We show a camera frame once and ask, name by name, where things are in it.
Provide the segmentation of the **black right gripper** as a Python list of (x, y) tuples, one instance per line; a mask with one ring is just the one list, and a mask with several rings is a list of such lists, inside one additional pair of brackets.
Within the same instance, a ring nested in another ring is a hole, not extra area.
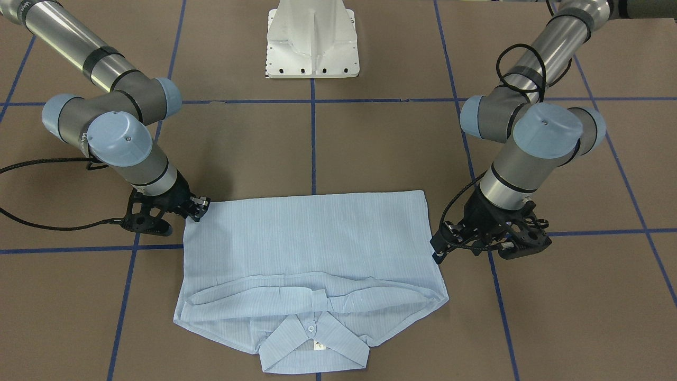
[(121, 219), (121, 227), (139, 234), (167, 237), (172, 234), (172, 226), (163, 219), (165, 214), (200, 222), (210, 204), (210, 198), (198, 197), (191, 192), (188, 181), (178, 172), (172, 187), (160, 195), (143, 195), (133, 190), (126, 214)]

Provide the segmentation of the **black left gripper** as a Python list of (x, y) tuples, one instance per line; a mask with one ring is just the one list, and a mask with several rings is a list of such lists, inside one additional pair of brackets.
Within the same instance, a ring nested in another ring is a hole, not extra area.
[(454, 249), (469, 249), (475, 256), (495, 251), (505, 260), (544, 251), (552, 244), (546, 232), (549, 222), (539, 219), (534, 209), (535, 202), (531, 200), (519, 210), (500, 209), (475, 190), (459, 223), (441, 219), (430, 240), (433, 260), (440, 265)]

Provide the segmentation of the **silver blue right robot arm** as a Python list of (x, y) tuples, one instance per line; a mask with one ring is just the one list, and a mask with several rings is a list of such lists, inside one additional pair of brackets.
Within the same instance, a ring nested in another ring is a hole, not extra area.
[(146, 76), (58, 1), (2, 1), (2, 17), (46, 42), (104, 92), (90, 99), (56, 95), (41, 114), (48, 132), (80, 150), (75, 162), (86, 162), (89, 170), (112, 168), (132, 188), (123, 217), (75, 230), (112, 224), (167, 237), (172, 226), (165, 214), (199, 222), (210, 199), (191, 192), (148, 130), (148, 125), (180, 111), (183, 97), (177, 85), (171, 79)]

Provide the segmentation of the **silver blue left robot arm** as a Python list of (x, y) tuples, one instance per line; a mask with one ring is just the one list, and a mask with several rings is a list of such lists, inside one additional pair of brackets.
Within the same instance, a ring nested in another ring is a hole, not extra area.
[(545, 93), (571, 67), (576, 51), (609, 20), (674, 19), (675, 1), (562, 1), (508, 71), (496, 65), (499, 85), (488, 95), (469, 97), (460, 111), (461, 129), (502, 144), (489, 169), (469, 183), (473, 193), (454, 224), (441, 217), (433, 234), (433, 260), (454, 249), (474, 255), (496, 251), (515, 259), (551, 245), (548, 221), (535, 213), (532, 195), (556, 167), (588, 154), (606, 136), (607, 125), (589, 107), (563, 108)]

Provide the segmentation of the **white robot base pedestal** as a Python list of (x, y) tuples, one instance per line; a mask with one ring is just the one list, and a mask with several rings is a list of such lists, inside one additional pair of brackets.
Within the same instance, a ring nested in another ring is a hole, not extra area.
[(343, 1), (281, 1), (268, 12), (268, 79), (360, 74), (355, 13)]

